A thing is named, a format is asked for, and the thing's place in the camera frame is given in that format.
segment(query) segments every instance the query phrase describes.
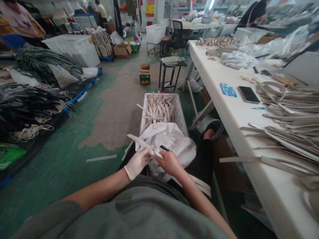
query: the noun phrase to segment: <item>white bin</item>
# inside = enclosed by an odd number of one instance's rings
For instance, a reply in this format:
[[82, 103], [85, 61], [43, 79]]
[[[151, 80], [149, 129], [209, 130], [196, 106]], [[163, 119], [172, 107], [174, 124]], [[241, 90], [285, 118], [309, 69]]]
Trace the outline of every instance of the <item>white bin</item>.
[[234, 38], [244, 39], [245, 37], [248, 37], [249, 40], [256, 43], [259, 41], [260, 38], [262, 38], [269, 32], [270, 31], [259, 28], [237, 28], [237, 31], [234, 34]]
[[96, 67], [100, 64], [91, 36], [61, 35], [42, 42], [52, 51], [61, 53], [74, 64], [82, 67]]
[[146, 27], [146, 42], [158, 44], [165, 37], [166, 25], [154, 24]]
[[[148, 108], [148, 102], [147, 102], [147, 96], [151, 95], [152, 93], [146, 93], [144, 95], [144, 103], [143, 103], [143, 108], [147, 109]], [[187, 131], [187, 126], [184, 118], [184, 113], [182, 109], [182, 105], [180, 103], [179, 95], [178, 94], [164, 94], [165, 99], [169, 99], [175, 96], [175, 109], [174, 109], [174, 114], [175, 114], [175, 119], [177, 122], [177, 126], [179, 129], [183, 132], [184, 136], [188, 137], [188, 131]], [[147, 116], [146, 112], [143, 111], [142, 116]], [[147, 124], [147, 119], [142, 118], [141, 120], [141, 127], [140, 127], [140, 135], [142, 134], [142, 130], [144, 129], [145, 125]]]

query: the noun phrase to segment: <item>latex glove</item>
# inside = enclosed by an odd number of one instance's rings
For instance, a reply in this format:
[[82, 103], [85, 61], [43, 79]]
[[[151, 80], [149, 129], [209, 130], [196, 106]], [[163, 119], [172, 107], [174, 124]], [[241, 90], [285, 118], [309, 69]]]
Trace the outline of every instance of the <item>latex glove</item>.
[[136, 151], [127, 165], [124, 166], [130, 180], [133, 181], [143, 170], [143, 168], [152, 161], [149, 149], [144, 148]]

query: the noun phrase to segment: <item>gray shirt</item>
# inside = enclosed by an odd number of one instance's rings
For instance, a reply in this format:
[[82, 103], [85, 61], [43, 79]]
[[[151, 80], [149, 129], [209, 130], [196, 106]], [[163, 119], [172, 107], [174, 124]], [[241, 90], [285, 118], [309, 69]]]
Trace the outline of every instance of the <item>gray shirt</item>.
[[84, 211], [55, 203], [28, 219], [12, 238], [229, 238], [188, 205], [150, 187], [133, 187]]

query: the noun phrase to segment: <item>shoe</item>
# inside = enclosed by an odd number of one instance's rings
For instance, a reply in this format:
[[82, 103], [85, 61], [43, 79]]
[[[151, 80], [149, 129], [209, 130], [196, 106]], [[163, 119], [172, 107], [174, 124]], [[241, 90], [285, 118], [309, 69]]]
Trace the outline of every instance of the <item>shoe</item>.
[[204, 132], [202, 132], [199, 136], [199, 141], [203, 141], [204, 140], [204, 134], [207, 132], [207, 130], [212, 129], [215, 133], [214, 135], [218, 132], [219, 128], [220, 128], [220, 121], [219, 120], [214, 120], [213, 122], [210, 122], [206, 129], [204, 130]]

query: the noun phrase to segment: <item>blue card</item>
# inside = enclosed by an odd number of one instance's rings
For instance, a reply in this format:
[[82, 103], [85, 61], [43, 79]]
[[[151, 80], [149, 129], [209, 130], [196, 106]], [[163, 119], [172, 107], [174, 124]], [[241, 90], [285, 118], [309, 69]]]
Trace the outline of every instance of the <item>blue card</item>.
[[231, 85], [227, 85], [225, 83], [220, 83], [220, 86], [222, 87], [223, 93], [225, 95], [237, 98], [236, 92]]

